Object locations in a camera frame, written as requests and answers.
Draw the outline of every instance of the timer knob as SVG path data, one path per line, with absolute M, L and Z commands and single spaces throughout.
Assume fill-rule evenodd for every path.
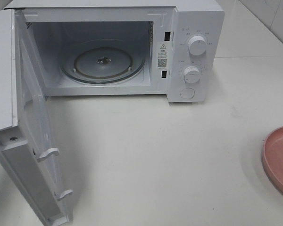
M 207 38 L 202 35 L 195 35 L 188 42 L 189 51 L 194 56 L 199 56 L 207 50 Z
M 187 67 L 183 71 L 184 81 L 187 83 L 198 82 L 200 79 L 200 76 L 201 76 L 200 70 L 198 69 L 198 67 L 195 67 L 195 66 Z

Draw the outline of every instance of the warning label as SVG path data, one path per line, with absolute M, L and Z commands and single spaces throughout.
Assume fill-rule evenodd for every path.
M 166 69 L 168 67 L 168 51 L 169 43 L 158 42 L 157 44 L 157 67 L 159 69 Z

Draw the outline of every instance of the microwave door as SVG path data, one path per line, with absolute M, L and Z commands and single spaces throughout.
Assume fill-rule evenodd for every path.
M 23 14 L 0 11 L 0 163 L 45 226 L 68 222 L 40 69 Z

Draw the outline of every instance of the white microwave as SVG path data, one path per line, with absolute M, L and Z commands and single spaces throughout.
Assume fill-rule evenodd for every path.
M 0 11 L 0 163 L 40 221 L 69 221 L 47 96 L 205 98 L 215 0 L 15 0 Z

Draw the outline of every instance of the pink plate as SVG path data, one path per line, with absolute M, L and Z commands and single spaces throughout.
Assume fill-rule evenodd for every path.
M 266 174 L 283 193 L 283 127 L 267 136 L 263 146 L 262 160 Z

